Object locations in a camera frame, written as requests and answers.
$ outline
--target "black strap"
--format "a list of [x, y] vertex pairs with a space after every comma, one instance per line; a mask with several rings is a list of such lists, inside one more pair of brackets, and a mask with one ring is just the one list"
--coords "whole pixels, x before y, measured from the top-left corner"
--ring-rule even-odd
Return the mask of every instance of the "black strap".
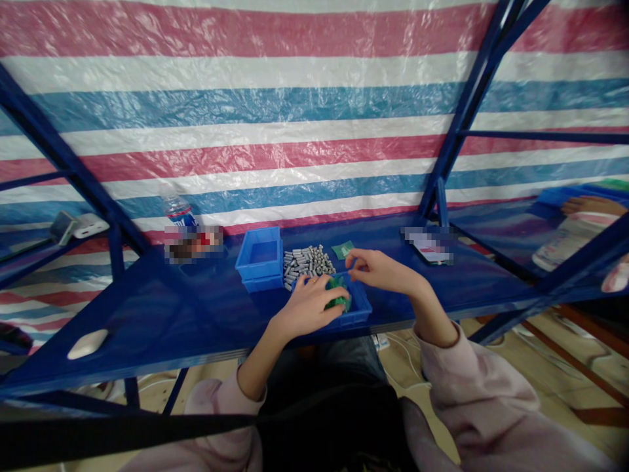
[[0, 471], [104, 456], [262, 423], [281, 422], [341, 392], [382, 387], [354, 383], [329, 388], [272, 416], [155, 415], [0, 423], [3, 449]]

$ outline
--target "striped tarp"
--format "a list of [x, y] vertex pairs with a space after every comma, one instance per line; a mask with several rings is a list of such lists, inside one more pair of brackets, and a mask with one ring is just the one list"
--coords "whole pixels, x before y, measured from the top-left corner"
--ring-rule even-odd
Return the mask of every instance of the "striped tarp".
[[[231, 233], [417, 208], [494, 8], [0, 1], [0, 57], [159, 242], [168, 224], [160, 181], [204, 223]], [[474, 127], [626, 132], [628, 50], [615, 3], [551, 2], [505, 57]], [[4, 116], [0, 169], [3, 180], [51, 170]], [[447, 195], [451, 205], [516, 199], [602, 176], [629, 176], [626, 146], [477, 138], [467, 140]], [[0, 241], [45, 227], [59, 210], [89, 207], [65, 181], [0, 193]], [[0, 305], [3, 319], [29, 319], [40, 309], [32, 300], [80, 308], [110, 281], [103, 250], [82, 248], [0, 294], [10, 306]], [[24, 310], [13, 296], [27, 300]]]

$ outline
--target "water bottle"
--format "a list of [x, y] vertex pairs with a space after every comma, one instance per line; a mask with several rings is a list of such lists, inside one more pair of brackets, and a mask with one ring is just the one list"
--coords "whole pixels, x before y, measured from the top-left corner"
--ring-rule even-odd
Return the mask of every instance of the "water bottle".
[[192, 206], [177, 194], [170, 184], [160, 184], [159, 195], [162, 197], [164, 213], [177, 226], [199, 226], [192, 214]]

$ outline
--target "hand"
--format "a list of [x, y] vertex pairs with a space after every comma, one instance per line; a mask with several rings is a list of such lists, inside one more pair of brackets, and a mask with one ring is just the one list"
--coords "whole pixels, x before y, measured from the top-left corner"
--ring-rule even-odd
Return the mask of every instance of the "hand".
[[569, 215], [577, 212], [595, 212], [622, 216], [627, 213], [627, 209], [614, 200], [595, 197], [593, 195], [583, 195], [582, 197], [574, 197], [565, 202], [562, 206], [562, 212]]
[[354, 260], [354, 269], [349, 271], [352, 281], [359, 280], [389, 292], [412, 295], [426, 281], [410, 267], [378, 250], [353, 248], [345, 258], [345, 268], [349, 269]]
[[343, 287], [326, 290], [326, 285], [331, 279], [329, 275], [313, 277], [306, 284], [307, 278], [308, 276], [302, 275], [297, 280], [288, 303], [269, 323], [269, 328], [285, 342], [328, 326], [343, 314], [343, 305], [325, 309], [326, 305], [340, 296], [347, 300], [350, 298]]

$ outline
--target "pink jacket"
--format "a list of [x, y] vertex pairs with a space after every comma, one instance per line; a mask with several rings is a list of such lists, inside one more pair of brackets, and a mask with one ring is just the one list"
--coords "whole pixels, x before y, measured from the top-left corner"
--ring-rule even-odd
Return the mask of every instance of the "pink jacket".
[[[459, 341], [441, 349], [419, 340], [422, 366], [432, 381], [436, 415], [461, 457], [454, 464], [437, 446], [419, 407], [400, 399], [409, 450], [421, 471], [603, 471], [614, 464], [539, 412], [526, 379], [497, 354]], [[244, 396], [236, 374], [224, 383], [205, 380], [192, 390], [186, 414], [257, 414], [264, 400]], [[253, 427], [175, 442], [143, 451], [123, 471], [261, 471], [263, 452]]]

